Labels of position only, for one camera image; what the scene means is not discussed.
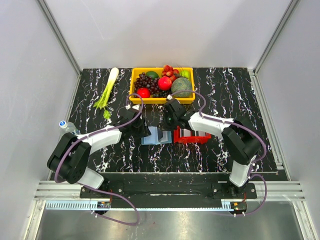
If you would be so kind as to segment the blue leather card holder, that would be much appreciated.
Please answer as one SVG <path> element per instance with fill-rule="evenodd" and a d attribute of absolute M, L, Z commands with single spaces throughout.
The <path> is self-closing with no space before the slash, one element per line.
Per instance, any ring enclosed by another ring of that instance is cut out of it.
<path fill-rule="evenodd" d="M 172 143 L 172 132 L 165 131 L 157 126 L 149 126 L 148 130 L 150 135 L 143 137 L 141 139 L 141 144 L 146 145 L 161 145 L 161 144 L 171 144 Z"/>

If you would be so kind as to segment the red plastic card tray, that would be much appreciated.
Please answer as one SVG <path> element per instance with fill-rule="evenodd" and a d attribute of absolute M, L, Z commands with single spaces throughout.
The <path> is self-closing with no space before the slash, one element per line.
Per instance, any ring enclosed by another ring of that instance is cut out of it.
<path fill-rule="evenodd" d="M 206 133 L 205 137 L 197 137 L 197 136 L 192 136 L 192 137 L 181 137 L 180 136 L 180 127 L 177 127 L 176 130 L 173 131 L 173 142 L 174 143 L 179 143 L 179 144 L 206 144 L 209 139 L 211 139 L 211 135 L 209 133 Z"/>

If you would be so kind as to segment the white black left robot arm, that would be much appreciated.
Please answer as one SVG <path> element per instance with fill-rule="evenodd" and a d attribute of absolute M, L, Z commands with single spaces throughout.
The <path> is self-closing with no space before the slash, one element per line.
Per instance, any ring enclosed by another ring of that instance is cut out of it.
<path fill-rule="evenodd" d="M 127 106 L 123 116 L 100 130 L 80 135 L 65 133 L 48 159 L 47 167 L 54 173 L 56 183 L 87 186 L 96 197 L 102 198 L 109 186 L 100 173 L 88 167 L 90 155 L 131 136 L 143 138 L 148 134 L 142 106 Z"/>

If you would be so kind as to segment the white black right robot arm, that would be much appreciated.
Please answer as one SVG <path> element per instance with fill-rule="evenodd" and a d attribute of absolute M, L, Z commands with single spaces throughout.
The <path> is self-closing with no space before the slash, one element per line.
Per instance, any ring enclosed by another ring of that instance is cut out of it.
<path fill-rule="evenodd" d="M 228 194 L 239 198 L 246 191 L 245 184 L 250 179 L 253 164 L 263 159 L 267 153 L 266 144 L 250 127 L 249 119 L 221 118 L 204 114 L 200 110 L 186 110 L 175 98 L 164 104 L 163 127 L 165 130 L 189 130 L 204 132 L 223 139 L 224 146 L 233 159 Z"/>

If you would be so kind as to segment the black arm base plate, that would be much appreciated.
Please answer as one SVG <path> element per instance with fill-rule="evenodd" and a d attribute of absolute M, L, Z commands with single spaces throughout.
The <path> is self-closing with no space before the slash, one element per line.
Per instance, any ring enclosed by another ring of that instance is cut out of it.
<path fill-rule="evenodd" d="M 104 183 L 101 191 L 112 192 L 123 197 L 135 196 L 203 196 L 214 199 L 257 199 L 256 187 L 248 183 L 244 187 L 236 188 L 228 182 L 195 182 L 195 181 L 112 181 Z"/>

